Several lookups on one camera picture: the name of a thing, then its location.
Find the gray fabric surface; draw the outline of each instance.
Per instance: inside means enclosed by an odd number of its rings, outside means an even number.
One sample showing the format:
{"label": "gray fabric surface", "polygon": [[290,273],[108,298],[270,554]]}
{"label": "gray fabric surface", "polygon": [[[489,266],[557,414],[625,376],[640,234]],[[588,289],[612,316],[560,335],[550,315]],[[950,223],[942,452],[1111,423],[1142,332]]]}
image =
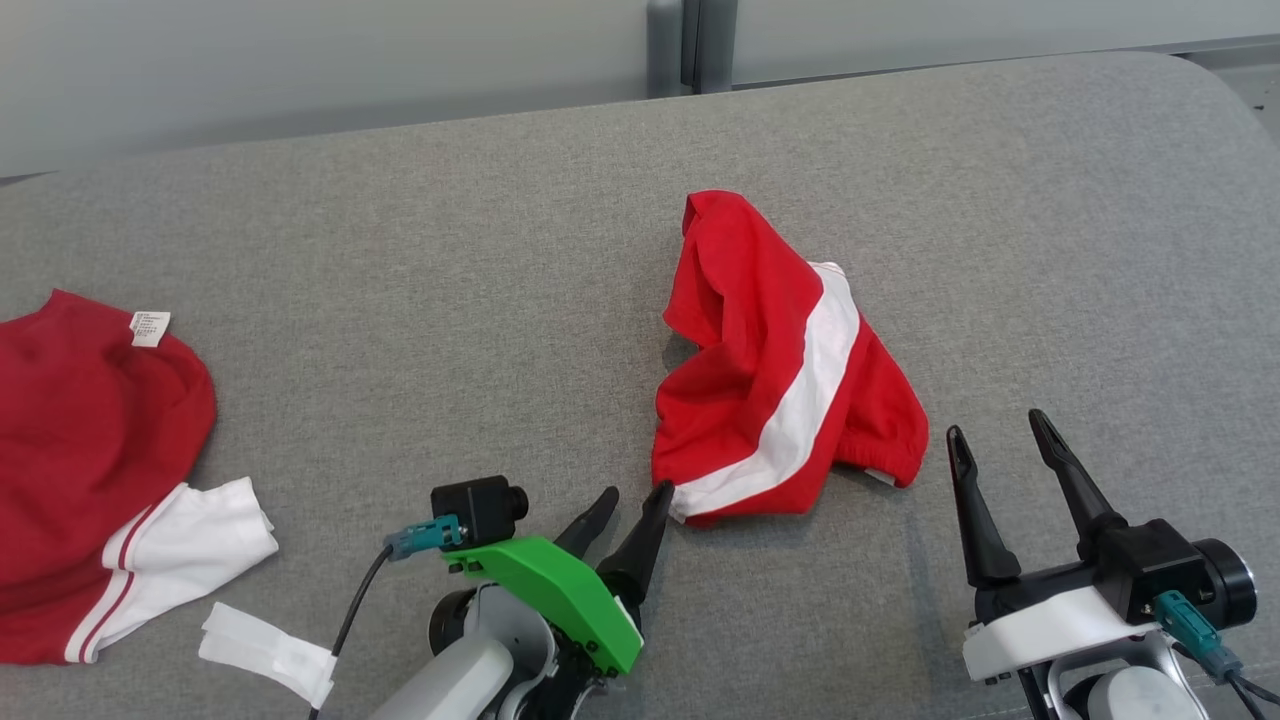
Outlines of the gray fabric surface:
{"label": "gray fabric surface", "polygon": [[[214,147],[4,188],[0,315],[52,287],[172,310],[218,389],[192,482],[252,475],[280,552],[97,665],[0,667],[0,716],[305,716],[196,657],[214,598],[330,643],[378,541],[426,518],[435,484],[506,473],[529,491],[521,532],[554,533],[616,483],[630,525],[654,389],[690,352],[659,314],[684,197],[707,187],[849,270],[933,443],[908,491],[837,470],[808,516],[672,527],[639,669],[584,717],[1029,716],[1015,683],[965,675],[942,436],[965,428],[1024,568],[1069,561],[1033,405],[1132,519],[1252,562],[1260,616],[1229,641],[1280,684],[1280,154],[1208,73],[1117,54]],[[463,583],[431,557],[384,571],[333,717],[426,662],[431,609]]]}

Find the white cuff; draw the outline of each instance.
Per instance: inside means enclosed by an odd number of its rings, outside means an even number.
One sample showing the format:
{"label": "white cuff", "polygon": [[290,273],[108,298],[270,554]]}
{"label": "white cuff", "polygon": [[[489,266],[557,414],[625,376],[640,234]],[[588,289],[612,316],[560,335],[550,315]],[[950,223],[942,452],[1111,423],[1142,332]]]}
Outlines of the white cuff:
{"label": "white cuff", "polygon": [[248,478],[206,492],[178,486],[108,541],[102,565],[111,569],[111,582],[72,634],[67,661],[96,661],[99,650],[276,550]]}

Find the wall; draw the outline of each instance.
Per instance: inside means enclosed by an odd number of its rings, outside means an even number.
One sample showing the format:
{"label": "wall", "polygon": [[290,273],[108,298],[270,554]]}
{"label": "wall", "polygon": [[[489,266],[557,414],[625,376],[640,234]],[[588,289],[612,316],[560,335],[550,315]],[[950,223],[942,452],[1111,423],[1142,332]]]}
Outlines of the wall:
{"label": "wall", "polygon": [[1274,33],[1277,0],[739,0],[733,83]]}
{"label": "wall", "polygon": [[[735,82],[1280,33],[1276,0],[740,0]],[[641,97],[645,0],[0,0],[0,177]]]}
{"label": "wall", "polygon": [[0,177],[644,96],[644,0],[3,0]]}

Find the white tag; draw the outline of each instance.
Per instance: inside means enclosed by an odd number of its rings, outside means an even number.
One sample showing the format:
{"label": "white tag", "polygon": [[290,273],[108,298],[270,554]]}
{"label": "white tag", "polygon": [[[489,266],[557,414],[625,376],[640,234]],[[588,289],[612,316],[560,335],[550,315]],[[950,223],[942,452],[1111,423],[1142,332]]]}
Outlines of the white tag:
{"label": "white tag", "polygon": [[893,475],[890,475],[888,473],[882,473],[882,471],[874,470],[872,468],[863,468],[863,471],[867,473],[868,475],[876,478],[877,480],[887,484],[891,488],[896,488],[897,487],[897,478],[895,478]]}
{"label": "white tag", "polygon": [[644,635],[640,634],[640,628],[636,628],[636,621],[632,620],[631,614],[627,612],[627,606],[622,605],[622,598],[618,596],[613,596],[613,602],[618,603],[618,610],[622,611],[622,616],[627,619],[627,623],[631,624],[631,629],[635,630],[636,637],[640,638],[640,647],[644,647]]}
{"label": "white tag", "polygon": [[324,705],[333,689],[329,678],[338,659],[275,625],[215,602],[201,629],[205,638],[197,653],[205,660],[270,678],[315,708]]}
{"label": "white tag", "polygon": [[160,338],[169,327],[170,313],[142,310],[133,314],[129,329],[133,331],[133,347],[160,347]]}

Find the white stripe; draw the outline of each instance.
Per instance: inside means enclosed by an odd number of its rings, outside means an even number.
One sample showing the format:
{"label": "white stripe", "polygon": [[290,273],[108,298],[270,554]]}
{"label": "white stripe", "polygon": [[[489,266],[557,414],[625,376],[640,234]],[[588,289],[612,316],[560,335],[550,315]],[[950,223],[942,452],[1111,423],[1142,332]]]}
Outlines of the white stripe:
{"label": "white stripe", "polygon": [[79,662],[79,650],[84,644],[84,639],[88,634],[93,632],[97,626],[97,621],[106,615],[106,611],[115,605],[115,601],[124,592],[124,584],[129,580],[128,570],[111,570],[111,580],[106,584],[106,592],[102,597],[97,598],[97,603],[93,609],[88,611],[88,615],[81,620],[81,624],[76,626],[76,632],[72,633],[72,638],[67,641],[67,647],[63,650],[63,657],[67,662]]}
{"label": "white stripe", "polygon": [[[152,512],[150,518],[147,518],[143,527],[138,528],[138,532],[134,533],[134,537],[141,536],[142,532],[146,530],[146,525],[150,525],[155,520],[155,518],[160,515],[161,510],[164,510],[166,505],[173,502],[173,498],[178,496],[178,492],[186,487],[187,483],[180,483],[177,488],[170,491],[169,495],[160,501],[160,506],[156,507],[156,511]],[[102,616],[106,615],[109,610],[111,610],[111,606],[115,605],[116,600],[119,600],[120,593],[124,592],[124,585],[129,580],[129,571],[122,570],[119,568],[120,551],[122,550],[125,551],[124,566],[132,568],[133,547],[125,548],[124,541],[129,537],[129,533],[133,532],[133,527],[137,525],[140,520],[142,520],[142,518],[147,514],[148,510],[151,510],[150,506],[143,509],[142,512],[134,515],[133,519],[125,523],[123,528],[115,530],[115,533],[113,533],[111,537],[108,538],[106,544],[102,547],[101,562],[104,568],[111,570],[111,579],[110,582],[108,582],[106,591],[102,593],[102,597],[97,598],[97,602],[93,603],[92,610],[90,610],[88,615],[86,615],[84,619],[81,620],[79,625],[76,626],[76,632],[72,633],[70,639],[67,641],[67,647],[63,650],[63,657],[67,659],[67,662],[79,662],[79,651],[84,646],[84,641],[88,639],[88,634],[93,632],[93,628],[97,626],[99,620],[101,620]],[[99,635],[101,637],[101,634],[102,634],[102,628],[99,628]],[[88,652],[86,653],[86,660],[93,662],[96,655],[97,655],[97,641],[95,639],[92,643],[90,643]]]}
{"label": "white stripe", "polygon": [[860,320],[845,272],[835,263],[809,264],[822,281],[822,297],[805,320],[804,363],[764,423],[749,457],[676,486],[671,515],[681,523],[771,491],[796,474],[813,452],[836,391],[845,379]]}

